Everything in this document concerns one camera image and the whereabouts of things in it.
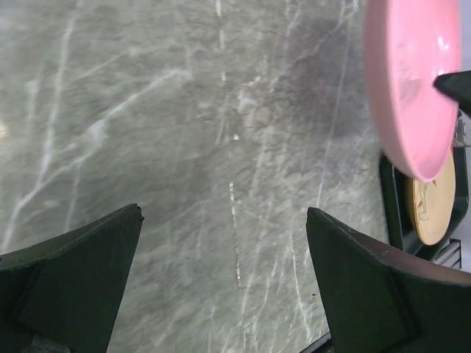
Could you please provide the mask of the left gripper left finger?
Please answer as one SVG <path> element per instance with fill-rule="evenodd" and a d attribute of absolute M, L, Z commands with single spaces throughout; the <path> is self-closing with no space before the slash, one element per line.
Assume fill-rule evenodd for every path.
<path fill-rule="evenodd" d="M 36 334 L 106 352 L 144 217 L 128 204 L 88 225 L 1 256 L 1 351 Z"/>

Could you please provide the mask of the pink plate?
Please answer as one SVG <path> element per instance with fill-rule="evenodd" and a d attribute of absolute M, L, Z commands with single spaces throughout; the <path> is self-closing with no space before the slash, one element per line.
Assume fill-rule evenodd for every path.
<path fill-rule="evenodd" d="M 456 0 L 371 0 L 364 73 L 383 153 L 408 177 L 434 179 L 452 146 L 458 104 L 434 87 L 461 69 Z"/>

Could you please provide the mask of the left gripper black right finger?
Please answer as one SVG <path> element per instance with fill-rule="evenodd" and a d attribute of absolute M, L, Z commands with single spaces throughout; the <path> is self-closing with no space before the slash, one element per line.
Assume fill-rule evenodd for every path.
<path fill-rule="evenodd" d="M 319 208 L 312 263 L 336 352 L 469 352 L 470 274 L 407 254 Z"/>

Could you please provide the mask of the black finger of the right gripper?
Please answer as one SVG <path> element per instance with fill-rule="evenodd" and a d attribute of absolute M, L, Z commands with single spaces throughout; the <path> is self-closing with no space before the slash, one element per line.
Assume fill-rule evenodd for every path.
<path fill-rule="evenodd" d="M 471 71 L 459 71 L 439 75 L 434 87 L 452 100 L 458 102 L 464 113 L 471 109 Z"/>

